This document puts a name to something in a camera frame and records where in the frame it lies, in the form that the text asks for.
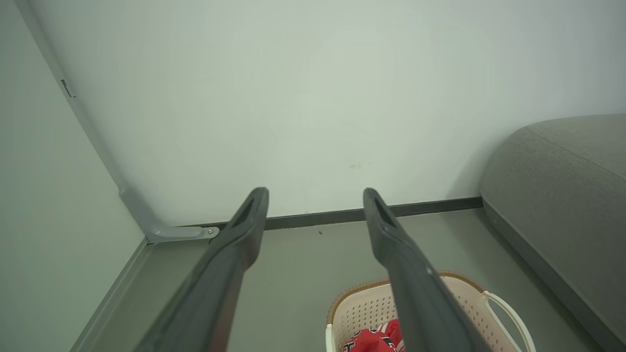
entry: fabric upholstery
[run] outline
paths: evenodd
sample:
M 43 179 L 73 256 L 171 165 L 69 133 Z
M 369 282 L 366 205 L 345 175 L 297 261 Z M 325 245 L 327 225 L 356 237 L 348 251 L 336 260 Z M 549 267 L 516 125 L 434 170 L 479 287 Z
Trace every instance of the fabric upholstery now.
M 493 155 L 481 193 L 492 221 L 523 242 L 505 238 L 598 343 L 626 351 L 626 115 L 518 130 Z

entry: beige plastic basket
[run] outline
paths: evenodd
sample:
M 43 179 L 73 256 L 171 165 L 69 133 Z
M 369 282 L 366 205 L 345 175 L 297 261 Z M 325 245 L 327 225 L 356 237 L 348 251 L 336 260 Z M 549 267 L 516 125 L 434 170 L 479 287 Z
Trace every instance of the beige plastic basket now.
M 536 352 L 526 325 L 502 298 L 463 275 L 441 271 L 439 276 L 494 352 L 521 352 L 521 349 L 502 325 L 490 303 L 499 305 L 513 320 L 520 330 L 526 351 Z M 396 319 L 397 316 L 396 303 L 388 279 L 348 289 L 332 303 L 328 313 L 326 351 L 342 351 L 343 345 L 360 330 L 376 329 L 381 324 Z

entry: red cloth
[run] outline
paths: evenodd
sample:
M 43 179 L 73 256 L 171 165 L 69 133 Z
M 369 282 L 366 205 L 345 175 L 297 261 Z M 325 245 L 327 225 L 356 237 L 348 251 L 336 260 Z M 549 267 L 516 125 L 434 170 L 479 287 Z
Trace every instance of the red cloth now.
M 345 345 L 343 352 L 404 352 L 404 341 L 397 319 L 378 329 L 363 329 Z

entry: dark gray baseboard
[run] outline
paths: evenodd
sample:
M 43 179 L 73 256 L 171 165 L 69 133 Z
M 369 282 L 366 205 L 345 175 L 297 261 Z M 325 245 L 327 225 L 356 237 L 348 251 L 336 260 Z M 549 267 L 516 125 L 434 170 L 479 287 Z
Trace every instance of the dark gray baseboard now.
M 454 210 L 482 208 L 482 197 L 460 198 L 449 200 L 437 200 L 435 202 L 423 202 L 403 205 L 393 205 L 389 208 L 396 217 L 419 215 L 428 213 L 451 212 Z M 337 212 L 324 212 L 282 217 L 271 217 L 265 221 L 266 230 L 291 229 L 295 227 L 307 227 L 316 225 L 340 224 L 343 222 L 365 221 L 363 209 L 340 210 Z M 226 222 L 216 224 L 200 224 L 192 226 L 219 227 L 222 230 Z

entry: white wall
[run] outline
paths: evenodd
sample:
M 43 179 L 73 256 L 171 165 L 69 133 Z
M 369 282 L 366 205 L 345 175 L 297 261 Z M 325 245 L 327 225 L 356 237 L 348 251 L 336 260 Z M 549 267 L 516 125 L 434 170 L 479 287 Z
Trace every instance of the white wall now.
M 163 220 L 478 195 L 523 125 L 626 111 L 623 0 L 33 0 Z
M 0 351 L 68 351 L 143 234 L 0 1 Z

